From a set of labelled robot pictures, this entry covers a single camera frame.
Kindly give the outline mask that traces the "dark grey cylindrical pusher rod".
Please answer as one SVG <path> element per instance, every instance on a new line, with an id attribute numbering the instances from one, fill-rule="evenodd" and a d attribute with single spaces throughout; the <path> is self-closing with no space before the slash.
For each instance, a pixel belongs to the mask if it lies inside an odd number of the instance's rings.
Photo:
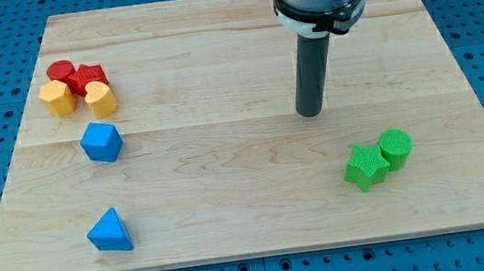
<path id="1" fill-rule="evenodd" d="M 316 117 L 322 111 L 329 38 L 298 36 L 295 102 L 302 117 Z"/>

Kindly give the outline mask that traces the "black clamp ring mount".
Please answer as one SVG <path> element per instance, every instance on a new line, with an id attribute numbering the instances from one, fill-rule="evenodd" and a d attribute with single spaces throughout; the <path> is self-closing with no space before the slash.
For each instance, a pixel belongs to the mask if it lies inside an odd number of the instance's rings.
<path id="1" fill-rule="evenodd" d="M 366 0 L 350 0 L 333 11 L 313 12 L 294 8 L 283 0 L 273 0 L 274 13 L 280 24 L 308 39 L 342 36 L 357 23 L 366 8 Z"/>

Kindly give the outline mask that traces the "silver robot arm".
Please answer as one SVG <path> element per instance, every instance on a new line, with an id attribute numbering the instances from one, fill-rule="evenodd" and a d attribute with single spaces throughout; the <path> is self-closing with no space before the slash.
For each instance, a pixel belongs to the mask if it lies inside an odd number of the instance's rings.
<path id="1" fill-rule="evenodd" d="M 346 34 L 365 5 L 366 0 L 273 0 L 280 24 L 298 35 L 295 102 L 300 116 L 321 113 L 330 36 Z"/>

